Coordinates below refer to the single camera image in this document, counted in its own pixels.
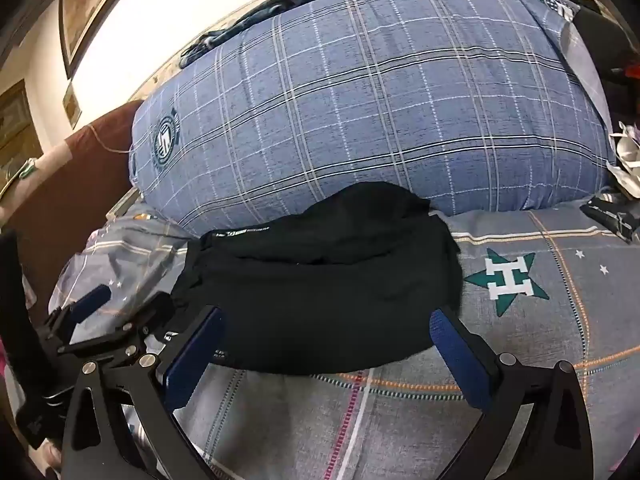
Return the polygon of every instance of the pillow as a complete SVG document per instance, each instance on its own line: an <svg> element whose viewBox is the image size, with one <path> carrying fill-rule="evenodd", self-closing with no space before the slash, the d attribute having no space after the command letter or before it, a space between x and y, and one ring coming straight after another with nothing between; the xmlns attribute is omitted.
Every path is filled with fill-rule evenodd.
<svg viewBox="0 0 640 480"><path fill-rule="evenodd" d="M132 182L196 235L300 213L358 181L407 187L446 214L593 194L613 160L609 116L558 5L318 0L285 12L147 99Z"/></svg>
<svg viewBox="0 0 640 480"><path fill-rule="evenodd" d="M36 324L47 315L49 297L68 259L82 250L89 234L130 189L126 151L141 104L126 103L78 130L41 156L38 170L17 181L0 201L0 226L18 233L20 262L36 293L31 309Z"/></svg>

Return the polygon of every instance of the wall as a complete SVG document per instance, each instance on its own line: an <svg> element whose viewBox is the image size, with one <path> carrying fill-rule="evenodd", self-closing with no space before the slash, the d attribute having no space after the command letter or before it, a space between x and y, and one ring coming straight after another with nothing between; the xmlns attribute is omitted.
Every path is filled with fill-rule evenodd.
<svg viewBox="0 0 640 480"><path fill-rule="evenodd" d="M62 105L68 81L60 47L58 1L45 10L35 27L25 86L33 124L46 152L73 133Z"/></svg>
<svg viewBox="0 0 640 480"><path fill-rule="evenodd" d="M21 79L42 151L47 152L73 132L62 106L67 80L60 49L57 2L9 54L0 70L0 93Z"/></svg>
<svg viewBox="0 0 640 480"><path fill-rule="evenodd" d="M186 42L252 0L120 0L85 53L76 129L123 104Z"/></svg>

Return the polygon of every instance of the black folded garment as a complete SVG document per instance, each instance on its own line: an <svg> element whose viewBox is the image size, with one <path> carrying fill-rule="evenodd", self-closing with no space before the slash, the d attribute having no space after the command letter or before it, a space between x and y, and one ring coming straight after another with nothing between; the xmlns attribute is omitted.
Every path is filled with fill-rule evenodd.
<svg viewBox="0 0 640 480"><path fill-rule="evenodd" d="M460 309L462 269L429 200L354 184L304 213L189 245L172 298L170 340L206 304L226 313L212 362L279 374L336 373L432 346L429 319Z"/></svg>
<svg viewBox="0 0 640 480"><path fill-rule="evenodd" d="M225 43L225 41L230 40L232 37L237 36L249 27L253 27L260 22L264 22L269 18L282 14L287 10L295 9L296 7L309 4L314 1L316 0L266 0L238 18L229 28L223 28L222 30L210 30L200 36L196 43L188 46L187 49L180 54L178 66L180 68L187 68L191 63L200 59L207 52L210 52L217 46Z"/></svg>
<svg viewBox="0 0 640 480"><path fill-rule="evenodd" d="M630 244L638 241L636 231L640 226L640 201L627 200L622 194L616 194L616 202L607 202L597 197L591 198L580 206L580 211L613 234Z"/></svg>

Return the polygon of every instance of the green star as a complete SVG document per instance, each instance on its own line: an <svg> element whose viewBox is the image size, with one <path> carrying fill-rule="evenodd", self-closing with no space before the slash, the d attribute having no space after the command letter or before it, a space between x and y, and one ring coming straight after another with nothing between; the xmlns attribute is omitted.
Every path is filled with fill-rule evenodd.
<svg viewBox="0 0 640 480"><path fill-rule="evenodd" d="M536 253L525 254L512 262L491 249L487 249L486 254L485 270L467 276L465 281L489 290L491 299L495 300L498 317L502 317L519 294L549 299L547 293L529 277Z"/></svg>

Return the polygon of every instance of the brown headboard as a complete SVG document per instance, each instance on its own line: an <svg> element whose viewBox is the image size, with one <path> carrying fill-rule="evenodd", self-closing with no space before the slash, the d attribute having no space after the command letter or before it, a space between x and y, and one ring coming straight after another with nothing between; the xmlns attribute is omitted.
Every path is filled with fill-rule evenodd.
<svg viewBox="0 0 640 480"><path fill-rule="evenodd" d="M104 225L106 213L131 187L128 155L105 146L121 152L130 148L141 104L126 103L78 130L43 155L38 170L0 201L0 226L17 232L24 275L38 298L31 309L36 324L45 319L68 260L84 249L91 232Z"/></svg>

